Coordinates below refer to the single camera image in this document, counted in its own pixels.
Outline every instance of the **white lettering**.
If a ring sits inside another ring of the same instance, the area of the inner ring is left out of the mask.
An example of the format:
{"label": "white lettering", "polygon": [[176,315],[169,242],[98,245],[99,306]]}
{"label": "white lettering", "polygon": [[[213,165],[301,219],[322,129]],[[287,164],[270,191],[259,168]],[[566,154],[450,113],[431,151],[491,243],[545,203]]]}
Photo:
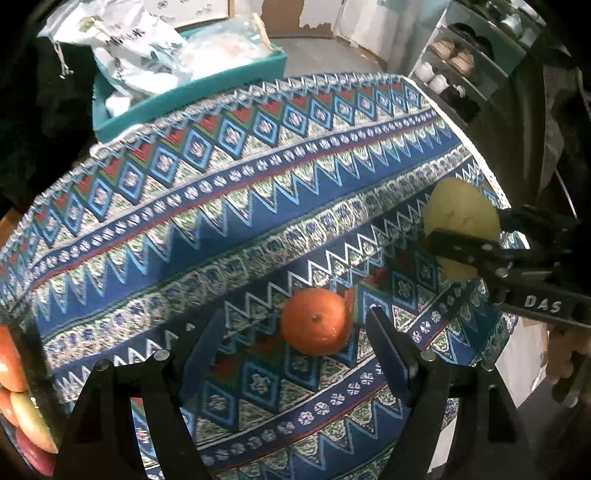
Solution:
{"label": "white lettering", "polygon": [[538,299],[533,295],[528,295],[525,299],[525,308],[533,307]]}

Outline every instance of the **patterned tablecloth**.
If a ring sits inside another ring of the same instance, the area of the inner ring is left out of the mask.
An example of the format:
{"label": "patterned tablecloth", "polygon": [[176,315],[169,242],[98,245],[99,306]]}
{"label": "patterned tablecloth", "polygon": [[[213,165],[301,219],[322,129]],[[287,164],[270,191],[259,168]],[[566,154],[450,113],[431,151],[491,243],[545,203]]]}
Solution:
{"label": "patterned tablecloth", "polygon": [[[460,364],[494,359],[515,323],[487,305],[483,282],[451,283],[421,247],[438,179],[507,203],[474,147],[403,77],[252,86],[93,153],[3,247],[0,302],[30,295],[69,410],[98,359],[141,362],[223,309],[226,339],[183,409],[219,478],[378,476],[408,409],[372,353],[369,305]],[[301,355],[277,329],[285,301],[312,286],[344,296],[354,318],[337,355]],[[148,476],[162,478],[140,400],[134,419]]]}

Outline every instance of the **metal screw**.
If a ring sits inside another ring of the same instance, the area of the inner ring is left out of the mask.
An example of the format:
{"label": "metal screw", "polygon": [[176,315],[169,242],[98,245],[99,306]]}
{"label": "metal screw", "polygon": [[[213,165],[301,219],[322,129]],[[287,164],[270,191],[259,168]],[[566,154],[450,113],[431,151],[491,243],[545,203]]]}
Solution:
{"label": "metal screw", "polygon": [[106,359],[103,359],[103,360],[100,360],[100,361],[97,362],[95,368],[99,372],[103,372],[104,370],[107,370],[110,366],[111,366],[111,362],[109,362]]}
{"label": "metal screw", "polygon": [[433,362],[437,358],[437,354],[433,350],[427,349],[421,352],[421,358],[426,362]]}
{"label": "metal screw", "polygon": [[505,278],[509,276],[509,269],[507,267],[497,268],[495,270],[495,275],[499,278]]}
{"label": "metal screw", "polygon": [[169,356],[170,356],[170,352],[168,350],[158,350],[154,354],[154,359],[157,362],[162,362],[162,361],[166,360]]}

